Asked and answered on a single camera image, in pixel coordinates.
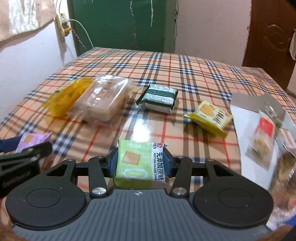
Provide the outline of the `purple snack pack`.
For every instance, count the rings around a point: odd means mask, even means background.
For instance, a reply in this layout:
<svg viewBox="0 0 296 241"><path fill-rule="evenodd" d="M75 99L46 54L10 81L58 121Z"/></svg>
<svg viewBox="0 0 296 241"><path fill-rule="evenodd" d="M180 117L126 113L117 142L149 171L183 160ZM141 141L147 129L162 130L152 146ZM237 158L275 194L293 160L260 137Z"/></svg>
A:
<svg viewBox="0 0 296 241"><path fill-rule="evenodd" d="M20 153L23 149L48 142L52 133L24 133L16 148L16 153Z"/></svg>

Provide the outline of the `light green biscuit pack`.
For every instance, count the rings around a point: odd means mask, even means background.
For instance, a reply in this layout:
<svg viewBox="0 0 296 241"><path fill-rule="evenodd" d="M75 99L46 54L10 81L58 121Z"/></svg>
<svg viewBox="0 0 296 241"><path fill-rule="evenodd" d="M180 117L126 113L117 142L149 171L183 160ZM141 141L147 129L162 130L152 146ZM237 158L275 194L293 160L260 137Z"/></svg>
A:
<svg viewBox="0 0 296 241"><path fill-rule="evenodd" d="M124 189L166 188L164 143L118 141L116 187Z"/></svg>

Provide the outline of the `clear snack pack red label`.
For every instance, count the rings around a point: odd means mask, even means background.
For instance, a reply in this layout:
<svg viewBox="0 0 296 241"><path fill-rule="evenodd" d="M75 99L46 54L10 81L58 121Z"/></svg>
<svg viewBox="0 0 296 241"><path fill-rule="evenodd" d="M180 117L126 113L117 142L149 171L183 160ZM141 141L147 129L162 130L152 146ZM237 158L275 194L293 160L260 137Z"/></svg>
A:
<svg viewBox="0 0 296 241"><path fill-rule="evenodd" d="M271 158L274 148L275 124L262 111L259 111L259 121L249 139L249 147L264 161Z"/></svg>

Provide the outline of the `clear snack pack green label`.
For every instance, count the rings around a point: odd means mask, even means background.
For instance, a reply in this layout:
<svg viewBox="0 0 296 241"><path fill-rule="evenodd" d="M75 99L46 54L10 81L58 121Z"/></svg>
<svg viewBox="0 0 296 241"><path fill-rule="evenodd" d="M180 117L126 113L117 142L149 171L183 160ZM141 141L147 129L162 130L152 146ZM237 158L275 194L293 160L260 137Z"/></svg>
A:
<svg viewBox="0 0 296 241"><path fill-rule="evenodd" d="M265 105L264 112L274 122L277 128L282 127L282 121L280 117L276 114L274 108L271 106L270 103L267 103Z"/></svg>

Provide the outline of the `brown cookie clear pack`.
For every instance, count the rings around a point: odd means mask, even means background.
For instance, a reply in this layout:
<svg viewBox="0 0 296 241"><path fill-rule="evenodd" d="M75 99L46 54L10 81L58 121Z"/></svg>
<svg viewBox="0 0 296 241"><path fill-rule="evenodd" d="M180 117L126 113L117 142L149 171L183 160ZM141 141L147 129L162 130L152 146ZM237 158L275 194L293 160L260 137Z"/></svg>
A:
<svg viewBox="0 0 296 241"><path fill-rule="evenodd" d="M270 192L274 208L288 211L295 207L295 155L284 152L278 158Z"/></svg>

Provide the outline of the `brown white wafer pack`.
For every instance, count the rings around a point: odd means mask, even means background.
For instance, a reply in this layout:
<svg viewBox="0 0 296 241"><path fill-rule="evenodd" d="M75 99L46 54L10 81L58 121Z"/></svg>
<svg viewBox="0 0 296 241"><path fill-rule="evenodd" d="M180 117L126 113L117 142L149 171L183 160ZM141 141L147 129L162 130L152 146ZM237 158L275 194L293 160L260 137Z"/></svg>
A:
<svg viewBox="0 0 296 241"><path fill-rule="evenodd" d="M295 150L295 140L288 129L278 128L276 130L275 139L282 150Z"/></svg>

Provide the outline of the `blue snack pack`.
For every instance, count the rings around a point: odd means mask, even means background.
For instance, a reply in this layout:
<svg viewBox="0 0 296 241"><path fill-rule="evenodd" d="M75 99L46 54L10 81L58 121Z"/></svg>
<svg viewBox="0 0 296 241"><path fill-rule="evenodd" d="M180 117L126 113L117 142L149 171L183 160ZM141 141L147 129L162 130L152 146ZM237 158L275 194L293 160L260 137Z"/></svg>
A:
<svg viewBox="0 0 296 241"><path fill-rule="evenodd" d="M290 210L274 209L273 211L273 224L275 227L282 225L295 226L295 208Z"/></svg>

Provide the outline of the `yellow biscuit pack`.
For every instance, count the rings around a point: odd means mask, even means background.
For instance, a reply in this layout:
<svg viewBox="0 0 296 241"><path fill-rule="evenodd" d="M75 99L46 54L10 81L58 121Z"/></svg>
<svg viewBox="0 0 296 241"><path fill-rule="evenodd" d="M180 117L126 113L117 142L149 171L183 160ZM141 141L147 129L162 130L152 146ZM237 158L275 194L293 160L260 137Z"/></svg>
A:
<svg viewBox="0 0 296 241"><path fill-rule="evenodd" d="M221 138L226 138L227 132L225 131L225 128L233 120L231 114L206 100L201 101L195 111L186 113L183 117L190 119L197 123L201 128Z"/></svg>

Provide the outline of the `large clear bread pack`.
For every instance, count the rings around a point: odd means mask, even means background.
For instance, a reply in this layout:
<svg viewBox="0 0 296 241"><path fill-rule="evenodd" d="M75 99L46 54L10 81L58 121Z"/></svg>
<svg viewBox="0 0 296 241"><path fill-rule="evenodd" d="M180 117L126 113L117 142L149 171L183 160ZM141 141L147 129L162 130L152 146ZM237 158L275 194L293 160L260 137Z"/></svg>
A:
<svg viewBox="0 0 296 241"><path fill-rule="evenodd" d="M130 96L140 89L135 80L98 74L75 101L70 113L88 123L108 123L124 107Z"/></svg>

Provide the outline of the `dark green cracker pack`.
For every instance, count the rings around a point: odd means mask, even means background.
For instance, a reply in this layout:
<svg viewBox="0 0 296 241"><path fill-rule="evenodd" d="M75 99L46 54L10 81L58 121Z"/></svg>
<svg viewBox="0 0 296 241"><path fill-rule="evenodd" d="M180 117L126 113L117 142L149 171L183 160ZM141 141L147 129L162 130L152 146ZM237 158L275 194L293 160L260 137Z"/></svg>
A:
<svg viewBox="0 0 296 241"><path fill-rule="evenodd" d="M172 114L178 90L163 85L150 84L136 101L137 108Z"/></svg>

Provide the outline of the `white cardboard box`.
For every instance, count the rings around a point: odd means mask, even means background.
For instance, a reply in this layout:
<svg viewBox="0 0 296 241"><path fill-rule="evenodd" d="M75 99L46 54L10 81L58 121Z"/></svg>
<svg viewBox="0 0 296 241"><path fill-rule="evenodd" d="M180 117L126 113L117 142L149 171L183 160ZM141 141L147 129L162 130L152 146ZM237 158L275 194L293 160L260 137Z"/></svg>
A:
<svg viewBox="0 0 296 241"><path fill-rule="evenodd" d="M295 123L270 94L234 93L230 101L241 173L269 191L271 230L295 226Z"/></svg>

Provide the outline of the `beige curtain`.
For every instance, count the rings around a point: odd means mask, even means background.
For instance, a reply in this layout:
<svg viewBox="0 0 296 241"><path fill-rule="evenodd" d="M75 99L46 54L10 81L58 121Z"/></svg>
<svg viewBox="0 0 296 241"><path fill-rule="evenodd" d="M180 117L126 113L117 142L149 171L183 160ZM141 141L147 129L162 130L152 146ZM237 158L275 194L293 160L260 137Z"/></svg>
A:
<svg viewBox="0 0 296 241"><path fill-rule="evenodd" d="M1 1L1 41L35 31L56 16L52 0Z"/></svg>

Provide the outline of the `green metal cabinet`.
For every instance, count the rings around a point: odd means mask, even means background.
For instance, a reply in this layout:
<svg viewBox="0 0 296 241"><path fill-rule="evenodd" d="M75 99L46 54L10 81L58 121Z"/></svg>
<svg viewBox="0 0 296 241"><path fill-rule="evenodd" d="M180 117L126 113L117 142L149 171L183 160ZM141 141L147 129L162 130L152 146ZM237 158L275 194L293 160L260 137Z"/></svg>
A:
<svg viewBox="0 0 296 241"><path fill-rule="evenodd" d="M179 2L68 1L77 55L92 47L173 53Z"/></svg>

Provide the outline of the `brown wooden door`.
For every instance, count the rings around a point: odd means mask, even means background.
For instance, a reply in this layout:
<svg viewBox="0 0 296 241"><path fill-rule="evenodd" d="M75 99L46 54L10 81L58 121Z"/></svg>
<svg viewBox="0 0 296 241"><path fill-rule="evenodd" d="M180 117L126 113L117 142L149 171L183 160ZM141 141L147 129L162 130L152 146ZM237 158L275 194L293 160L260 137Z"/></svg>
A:
<svg viewBox="0 0 296 241"><path fill-rule="evenodd" d="M295 67L289 52L294 30L295 9L288 1L252 1L242 65L262 68L283 90L287 90Z"/></svg>

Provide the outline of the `yellow wall socket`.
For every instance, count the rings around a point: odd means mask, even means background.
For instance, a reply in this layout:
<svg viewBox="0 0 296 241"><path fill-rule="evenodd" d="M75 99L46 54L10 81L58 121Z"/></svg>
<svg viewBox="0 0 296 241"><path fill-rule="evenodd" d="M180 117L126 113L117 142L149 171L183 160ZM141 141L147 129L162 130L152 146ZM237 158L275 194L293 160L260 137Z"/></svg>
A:
<svg viewBox="0 0 296 241"><path fill-rule="evenodd" d="M60 30L61 35L63 37L67 37L71 31L71 27L69 25L69 20L66 15L61 13L56 16L56 22L58 25L58 30Z"/></svg>

